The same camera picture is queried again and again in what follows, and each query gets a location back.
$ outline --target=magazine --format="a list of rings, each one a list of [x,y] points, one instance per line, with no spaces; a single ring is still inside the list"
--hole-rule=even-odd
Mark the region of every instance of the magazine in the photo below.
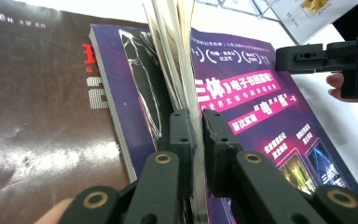
[[[147,28],[92,24],[89,38],[132,182],[159,138],[168,137],[170,95]]]
[[[88,187],[130,183],[94,22],[140,25],[0,0],[0,223],[33,223]]]
[[[291,75],[275,71],[275,50],[269,43],[192,29],[191,50],[200,111],[224,115],[245,150],[267,156],[295,188],[309,195],[321,185],[358,193],[358,184]],[[233,223],[228,203],[208,199],[213,223]]]

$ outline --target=book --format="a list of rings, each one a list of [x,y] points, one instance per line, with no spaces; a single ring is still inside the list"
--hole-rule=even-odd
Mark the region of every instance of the book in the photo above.
[[[216,110],[245,149],[268,156],[295,188],[312,194],[321,185],[335,184],[358,193],[357,182],[291,75],[275,71],[270,43],[194,28],[178,30],[181,23],[191,21],[191,17],[179,19],[177,12],[184,9],[179,3],[146,2],[145,12],[150,29],[159,34],[153,40],[168,54],[159,59],[176,69],[165,76],[182,81],[181,106],[190,110],[196,133],[201,132],[201,111]],[[196,139],[194,219],[235,223],[229,199],[205,196],[208,187],[200,181],[204,148],[201,137]]]
[[[296,44],[306,44],[324,27],[358,5],[358,0],[221,0],[220,5],[277,21]]]
[[[92,24],[106,98],[130,181],[142,174],[159,138],[168,138],[172,102],[148,28]]]
[[[321,185],[358,193],[355,181],[298,86],[276,72],[270,43],[243,36],[191,31],[194,78],[200,110],[227,119],[245,150],[267,156],[297,189]],[[229,199],[208,199],[213,223],[233,223]]]
[[[94,22],[145,26],[0,0],[0,223],[32,223],[88,187],[130,182]]]

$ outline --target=white table surface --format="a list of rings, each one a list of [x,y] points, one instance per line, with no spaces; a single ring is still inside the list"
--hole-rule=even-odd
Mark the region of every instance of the white table surface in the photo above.
[[[142,0],[21,1],[92,16],[146,22]],[[277,22],[203,4],[197,4],[195,10],[193,26],[199,30],[257,38],[270,42],[275,49],[293,45]],[[329,25],[314,36],[310,43],[327,44],[342,40],[334,26]],[[294,79],[358,181],[358,104],[342,103],[329,96],[327,91],[330,86],[325,82],[327,75],[295,75]]]

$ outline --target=brown book cover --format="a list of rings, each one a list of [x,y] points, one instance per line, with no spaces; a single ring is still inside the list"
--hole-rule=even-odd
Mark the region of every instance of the brown book cover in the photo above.
[[[0,0],[0,223],[129,184],[88,37],[101,19]]]

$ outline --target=screw hole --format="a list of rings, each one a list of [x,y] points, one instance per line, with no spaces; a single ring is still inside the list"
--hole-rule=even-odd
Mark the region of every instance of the screw hole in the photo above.
[[[339,189],[331,189],[327,191],[327,197],[334,203],[347,208],[357,207],[356,199],[350,194]]]
[[[159,154],[155,157],[155,162],[160,163],[160,164],[165,164],[171,161],[171,156],[167,155],[167,154]]]
[[[252,163],[259,163],[261,162],[261,157],[255,155],[255,154],[247,154],[245,155],[245,159],[249,162],[252,162]]]
[[[90,193],[84,200],[83,206],[88,209],[99,208],[106,204],[109,196],[103,191],[94,191]]]

